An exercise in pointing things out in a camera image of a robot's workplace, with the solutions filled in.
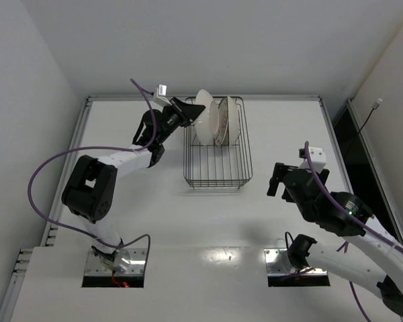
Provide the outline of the floral orange-rim plate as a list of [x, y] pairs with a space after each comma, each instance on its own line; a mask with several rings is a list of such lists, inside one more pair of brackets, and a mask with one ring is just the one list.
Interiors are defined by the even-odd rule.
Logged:
[[206, 146], [213, 142], [219, 126], [218, 104], [213, 96], [205, 89], [201, 89], [195, 98], [196, 105], [203, 105], [204, 111], [195, 121], [195, 132], [201, 145]]
[[240, 133], [238, 118], [238, 107], [232, 97], [227, 97], [228, 103], [228, 141], [230, 145], [235, 144]]

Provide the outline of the sunburst pattern grey-rim plate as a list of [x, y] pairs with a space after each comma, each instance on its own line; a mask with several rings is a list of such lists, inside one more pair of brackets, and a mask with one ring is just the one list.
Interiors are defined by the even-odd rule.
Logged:
[[215, 146], [221, 146], [228, 130], [228, 99], [224, 97], [218, 104], [219, 123], [214, 137]]

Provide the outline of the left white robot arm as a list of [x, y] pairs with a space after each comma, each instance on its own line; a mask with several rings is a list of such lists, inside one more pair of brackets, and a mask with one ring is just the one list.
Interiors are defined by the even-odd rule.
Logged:
[[100, 158], [79, 157], [62, 193], [62, 203], [93, 236], [94, 256], [111, 270], [125, 271], [130, 264], [130, 255], [108, 214], [116, 181], [157, 164], [165, 151], [164, 141], [178, 127], [191, 125], [206, 110], [205, 105], [185, 103], [176, 97], [161, 106], [162, 110], [153, 109], [142, 116], [128, 151]]

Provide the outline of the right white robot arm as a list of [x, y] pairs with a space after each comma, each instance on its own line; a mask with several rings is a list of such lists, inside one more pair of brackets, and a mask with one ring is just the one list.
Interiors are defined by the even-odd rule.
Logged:
[[267, 195], [284, 184], [283, 200], [297, 206], [304, 220], [347, 242], [341, 250], [299, 234], [285, 245], [283, 275], [293, 278], [318, 268], [364, 288], [403, 318], [403, 248], [358, 197], [346, 192], [324, 193], [324, 169], [314, 178], [310, 170], [276, 163]]

